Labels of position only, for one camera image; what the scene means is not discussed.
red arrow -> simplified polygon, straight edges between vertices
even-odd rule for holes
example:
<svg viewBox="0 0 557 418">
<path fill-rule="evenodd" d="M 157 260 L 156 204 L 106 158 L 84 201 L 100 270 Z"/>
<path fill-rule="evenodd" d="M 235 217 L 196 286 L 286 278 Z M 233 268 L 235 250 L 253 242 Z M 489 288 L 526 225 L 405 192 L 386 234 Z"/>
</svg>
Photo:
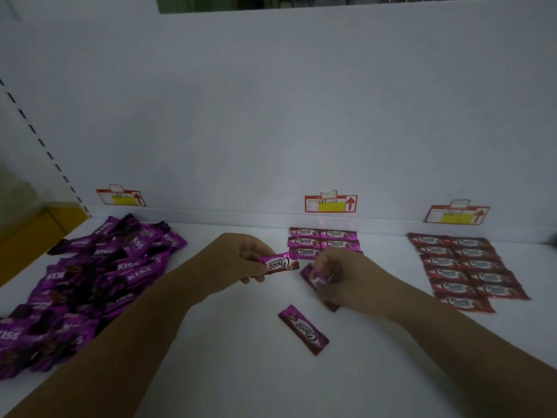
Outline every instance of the red arrow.
<svg viewBox="0 0 557 418">
<path fill-rule="evenodd" d="M 484 210 L 479 210 L 476 214 L 474 214 L 474 223 L 477 223 L 480 218 L 484 217 L 484 215 Z"/>
<path fill-rule="evenodd" d="M 346 203 L 348 204 L 348 211 L 352 210 L 352 205 L 354 205 L 356 203 L 356 201 L 354 201 L 353 198 L 348 198 L 348 201 L 346 201 Z"/>
<path fill-rule="evenodd" d="M 135 195 L 134 195 L 134 198 L 137 200 L 137 202 L 138 202 L 139 205 L 143 205 L 143 199 L 142 199 L 142 197 L 141 197 L 140 194 L 138 194 L 138 193 L 136 192 Z"/>
</svg>

pile of candy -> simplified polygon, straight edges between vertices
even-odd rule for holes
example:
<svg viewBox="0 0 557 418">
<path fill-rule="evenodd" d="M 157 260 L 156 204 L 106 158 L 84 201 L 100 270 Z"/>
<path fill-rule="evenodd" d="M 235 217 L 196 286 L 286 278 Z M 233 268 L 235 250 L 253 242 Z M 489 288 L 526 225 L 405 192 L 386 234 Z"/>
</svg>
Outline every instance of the pile of candy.
<svg viewBox="0 0 557 418">
<path fill-rule="evenodd" d="M 258 259 L 267 265 L 268 274 L 286 270 L 297 270 L 300 268 L 300 260 L 314 260 L 322 249 L 330 247 L 362 253 L 356 232 L 298 227 L 291 227 L 289 232 L 290 236 L 287 246 L 290 249 L 288 252 Z M 300 275 L 314 290 L 329 283 L 330 276 L 324 276 L 321 273 L 311 275 L 312 271 L 313 264 L 310 262 L 302 269 Z M 333 312 L 340 308 L 339 305 L 331 302 L 325 302 L 325 305 Z M 282 310 L 278 316 L 308 346 L 313 354 L 317 355 L 329 343 L 329 339 L 317 330 L 293 305 Z"/>
<path fill-rule="evenodd" d="M 91 235 L 62 239 L 48 253 L 74 253 L 49 265 L 25 304 L 0 319 L 0 379 L 65 362 L 166 270 L 187 242 L 165 222 L 109 217 Z"/>
<path fill-rule="evenodd" d="M 488 298 L 530 299 L 487 239 L 408 233 L 433 295 L 458 310 L 494 313 Z"/>
</svg>

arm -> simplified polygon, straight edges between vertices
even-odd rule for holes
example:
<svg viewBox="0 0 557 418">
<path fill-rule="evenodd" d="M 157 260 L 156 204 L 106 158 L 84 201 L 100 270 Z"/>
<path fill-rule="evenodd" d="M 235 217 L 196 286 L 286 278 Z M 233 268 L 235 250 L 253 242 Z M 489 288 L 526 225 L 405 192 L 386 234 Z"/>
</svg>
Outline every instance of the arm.
<svg viewBox="0 0 557 418">
<path fill-rule="evenodd" d="M 483 412 L 550 416 L 557 371 L 359 253 L 331 248 L 315 269 L 332 275 L 322 299 L 400 324 Z"/>
<path fill-rule="evenodd" d="M 273 254 L 252 236 L 221 235 L 161 277 L 6 418 L 133 417 L 188 310 L 238 280 L 262 276 L 266 266 L 247 259 Z"/>
</svg>

forearm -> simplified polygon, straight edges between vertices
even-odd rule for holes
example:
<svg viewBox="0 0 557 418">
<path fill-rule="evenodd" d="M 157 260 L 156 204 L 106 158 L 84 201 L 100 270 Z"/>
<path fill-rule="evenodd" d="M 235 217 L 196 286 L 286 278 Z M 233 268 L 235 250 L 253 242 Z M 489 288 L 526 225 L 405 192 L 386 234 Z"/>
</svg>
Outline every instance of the forearm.
<svg viewBox="0 0 557 418">
<path fill-rule="evenodd" d="M 404 327 L 472 401 L 491 414 L 548 416 L 557 371 L 408 286 L 406 307 L 391 318 Z"/>
<path fill-rule="evenodd" d="M 133 417 L 186 312 L 200 300 L 179 277 L 160 278 L 7 417 Z"/>
</svg>

white shelf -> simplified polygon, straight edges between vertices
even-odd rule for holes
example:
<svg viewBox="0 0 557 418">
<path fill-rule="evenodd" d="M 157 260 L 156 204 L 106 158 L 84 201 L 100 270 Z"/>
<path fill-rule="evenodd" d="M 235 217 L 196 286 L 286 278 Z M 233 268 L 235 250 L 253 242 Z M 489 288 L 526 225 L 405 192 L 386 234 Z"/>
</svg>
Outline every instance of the white shelf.
<svg viewBox="0 0 557 418">
<path fill-rule="evenodd" d="M 87 235 L 89 219 L 69 237 Z M 287 230 L 172 224 L 189 245 L 177 267 L 223 232 L 257 236 L 277 252 Z M 364 253 L 404 281 L 430 292 L 418 254 L 405 237 L 359 234 Z M 526 352 L 557 367 L 557 251 L 546 245 L 495 243 L 532 301 L 492 300 L 497 314 L 469 314 Z M 0 289 L 0 316 L 25 302 L 59 257 L 43 255 Z M 318 357 L 276 314 L 294 304 L 331 340 Z M 48 375 L 24 372 L 0 382 L 7 413 Z M 331 313 L 296 271 L 240 283 L 186 316 L 177 340 L 138 412 L 147 416 L 461 416 L 459 393 L 400 329 L 348 309 Z"/>
</svg>

